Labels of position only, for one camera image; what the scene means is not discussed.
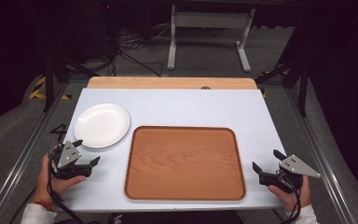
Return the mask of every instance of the electrical cord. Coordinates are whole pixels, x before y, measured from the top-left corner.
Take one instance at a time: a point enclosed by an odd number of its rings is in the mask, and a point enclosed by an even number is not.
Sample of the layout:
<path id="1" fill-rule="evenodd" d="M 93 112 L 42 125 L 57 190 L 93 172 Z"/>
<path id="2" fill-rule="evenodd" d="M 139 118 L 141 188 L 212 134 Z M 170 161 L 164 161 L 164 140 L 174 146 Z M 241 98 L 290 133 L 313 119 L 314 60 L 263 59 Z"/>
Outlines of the electrical cord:
<path id="1" fill-rule="evenodd" d="M 155 64 L 155 63 L 141 63 L 139 61 L 137 61 L 136 59 L 132 58 L 130 55 L 128 55 L 127 53 L 124 53 L 124 52 L 120 52 L 119 55 L 124 59 L 124 60 L 127 60 L 129 62 L 132 62 L 132 63 L 138 63 L 140 64 L 142 67 L 146 68 L 147 70 L 149 70 L 150 72 L 152 72 L 153 74 L 155 74 L 156 76 L 158 77 L 161 77 L 161 74 L 162 74 L 162 67 L 164 66 L 164 64 L 162 62 L 157 62 L 157 63 L 160 63 L 161 64 L 161 67 L 160 67 L 160 70 L 159 70 L 159 73 L 154 71 L 153 69 L 151 69 L 150 67 L 146 66 L 146 64 Z"/>
<path id="2" fill-rule="evenodd" d="M 52 55 L 59 58 L 61 61 L 70 64 L 71 66 L 73 66 L 76 70 L 86 74 L 89 77 L 98 77 L 99 75 L 90 71 L 87 67 L 80 65 L 79 63 L 74 63 L 72 60 L 56 53 L 56 52 L 52 52 Z"/>
<path id="3" fill-rule="evenodd" d="M 48 155 L 48 165 L 51 165 L 52 162 L 52 155 Z M 75 213 L 69 209 L 65 204 L 62 203 L 62 199 L 61 197 L 54 192 L 52 185 L 51 185 L 51 179 L 53 177 L 51 176 L 51 171 L 50 169 L 48 169 L 48 185 L 47 185 L 47 189 L 48 189 L 48 194 L 50 195 L 51 199 L 53 200 L 53 202 L 59 206 L 64 212 L 66 212 L 70 217 L 72 217 L 77 223 L 79 224 L 85 224 L 77 215 L 75 215 Z M 21 211 L 21 209 L 24 207 L 24 205 L 29 201 L 29 199 L 31 198 L 31 196 L 34 194 L 34 192 L 36 191 L 36 187 L 34 187 L 31 192 L 28 194 L 28 196 L 25 198 L 25 200 L 21 203 L 20 207 L 16 210 L 16 213 L 13 215 L 13 217 L 11 218 L 11 220 L 9 221 L 9 224 L 13 224 L 14 220 L 16 219 L 17 215 L 19 214 L 19 212 Z M 101 224 L 99 221 L 91 221 L 88 224 Z"/>
<path id="4" fill-rule="evenodd" d="M 16 213 L 13 215 L 13 217 L 11 218 L 11 220 L 8 222 L 9 224 L 12 224 L 14 222 L 14 219 L 16 219 L 17 215 L 19 214 L 19 212 L 21 211 L 21 209 L 24 207 L 24 205 L 28 202 L 28 200 L 30 200 L 31 196 L 34 194 L 34 191 L 36 190 L 36 187 L 34 187 L 31 192 L 28 194 L 28 196 L 25 198 L 25 200 L 22 202 L 22 204 L 20 205 L 20 207 L 17 209 Z"/>
<path id="5" fill-rule="evenodd" d="M 294 194 L 296 195 L 296 204 L 295 207 L 292 210 L 292 213 L 290 215 L 290 217 L 283 221 L 281 224 L 290 224 L 294 221 L 296 221 L 296 219 L 298 219 L 298 217 L 300 216 L 300 212 L 301 212 L 301 201 L 300 201 L 300 194 L 301 194 L 301 189 L 297 192 L 295 186 L 293 185 L 292 181 L 287 177 L 287 174 L 282 171 L 282 170 L 277 170 L 277 175 L 279 177 L 281 177 L 287 184 L 290 185 L 290 188 L 293 190 Z"/>
<path id="6" fill-rule="evenodd" d="M 115 77 L 116 76 L 116 58 L 111 62 L 112 64 L 112 71 L 110 73 L 108 73 L 107 75 L 109 77 L 112 76 L 112 73 L 113 73 L 113 76 Z"/>
<path id="7" fill-rule="evenodd" d="M 275 216 L 278 217 L 278 219 L 279 219 L 281 222 L 284 222 L 284 218 L 281 216 L 281 214 L 278 213 L 277 210 L 272 209 L 272 212 L 275 214 Z"/>
<path id="8" fill-rule="evenodd" d="M 99 65 L 97 65 L 95 67 L 88 67 L 87 69 L 89 69 L 91 72 L 100 71 L 100 70 L 104 69 L 105 67 L 109 66 L 113 60 L 114 59 L 110 58 L 109 60 L 107 60 L 104 63 L 101 63 L 101 64 L 99 64 Z M 72 74 L 83 74 L 82 72 L 80 72 L 77 69 L 68 68 L 68 67 L 66 67 L 66 69 Z"/>

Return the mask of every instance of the yellow tape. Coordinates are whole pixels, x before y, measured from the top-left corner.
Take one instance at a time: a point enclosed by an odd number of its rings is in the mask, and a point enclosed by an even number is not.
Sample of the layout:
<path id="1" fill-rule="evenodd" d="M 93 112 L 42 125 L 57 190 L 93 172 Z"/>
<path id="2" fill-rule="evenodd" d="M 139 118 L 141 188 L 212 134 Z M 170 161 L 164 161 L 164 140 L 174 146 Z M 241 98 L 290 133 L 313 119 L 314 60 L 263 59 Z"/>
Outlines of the yellow tape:
<path id="1" fill-rule="evenodd" d="M 29 99 L 40 99 L 46 100 L 46 94 L 39 94 L 40 89 L 42 88 L 43 84 L 46 82 L 45 75 L 42 75 L 39 80 L 37 81 L 36 85 L 34 86 L 34 90 L 31 92 Z M 63 95 L 61 97 L 62 100 L 71 100 L 72 95 Z"/>
<path id="2" fill-rule="evenodd" d="M 261 88 L 260 91 L 261 91 L 261 94 L 263 95 L 263 98 L 266 98 L 266 97 L 267 97 L 267 91 L 266 91 L 266 89 Z"/>

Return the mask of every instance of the hand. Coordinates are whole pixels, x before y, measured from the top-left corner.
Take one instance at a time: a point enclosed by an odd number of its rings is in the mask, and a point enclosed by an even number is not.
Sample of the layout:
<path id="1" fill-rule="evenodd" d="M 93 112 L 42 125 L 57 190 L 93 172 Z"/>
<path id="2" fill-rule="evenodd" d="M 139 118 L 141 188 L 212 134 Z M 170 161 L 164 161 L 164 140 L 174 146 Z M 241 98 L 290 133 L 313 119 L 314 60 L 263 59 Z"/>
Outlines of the hand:
<path id="1" fill-rule="evenodd" d="M 45 155 L 42 160 L 42 167 L 40 169 L 39 176 L 37 178 L 36 191 L 34 194 L 33 202 L 41 202 L 41 203 L 54 203 L 48 194 L 48 155 Z M 86 177 L 83 175 L 75 176 L 68 180 L 61 180 L 57 178 L 53 178 L 51 180 L 51 185 L 53 190 L 59 194 L 63 195 L 69 188 L 72 186 L 86 180 Z"/>
<path id="2" fill-rule="evenodd" d="M 284 210 L 286 210 L 286 212 L 293 211 L 297 202 L 297 198 L 294 193 L 286 193 L 283 190 L 273 185 L 268 186 L 268 189 L 273 194 L 275 194 L 279 199 L 281 199 L 282 202 L 284 202 Z M 310 205 L 311 202 L 310 181 L 306 175 L 303 175 L 303 185 L 301 187 L 300 201 L 301 201 L 301 207 Z"/>

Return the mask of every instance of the white tabletop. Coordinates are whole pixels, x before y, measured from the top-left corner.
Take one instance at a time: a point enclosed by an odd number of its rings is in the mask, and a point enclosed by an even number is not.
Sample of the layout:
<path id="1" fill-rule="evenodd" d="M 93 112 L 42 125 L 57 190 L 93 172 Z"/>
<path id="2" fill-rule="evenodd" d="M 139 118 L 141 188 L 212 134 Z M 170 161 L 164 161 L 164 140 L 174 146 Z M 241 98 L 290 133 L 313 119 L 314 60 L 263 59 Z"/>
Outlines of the white tabletop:
<path id="1" fill-rule="evenodd" d="M 259 90 L 128 90 L 84 89 L 65 140 L 75 141 L 77 118 L 98 104 L 116 104 L 131 118 L 127 134 L 116 144 L 100 149 L 78 147 L 76 164 L 101 156 L 92 175 L 64 195 L 74 211 L 140 212 L 172 210 L 255 209 L 282 206 L 265 186 L 258 184 L 252 161 L 265 172 L 275 173 L 278 160 L 272 150 L 285 154 L 271 116 Z M 226 127 L 237 137 L 246 195 L 239 201 L 141 201 L 124 193 L 132 132 L 139 126 Z"/>

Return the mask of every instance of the wooden tray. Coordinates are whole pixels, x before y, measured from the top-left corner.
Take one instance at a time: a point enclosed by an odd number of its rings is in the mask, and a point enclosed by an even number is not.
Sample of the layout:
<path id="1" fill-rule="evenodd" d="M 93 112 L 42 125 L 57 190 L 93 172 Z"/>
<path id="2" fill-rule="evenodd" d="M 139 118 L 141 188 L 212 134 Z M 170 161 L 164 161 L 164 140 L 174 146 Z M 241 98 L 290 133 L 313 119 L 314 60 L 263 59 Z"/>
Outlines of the wooden tray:
<path id="1" fill-rule="evenodd" d="M 125 193 L 135 200 L 242 199 L 245 185 L 235 133 L 228 128 L 137 128 Z"/>

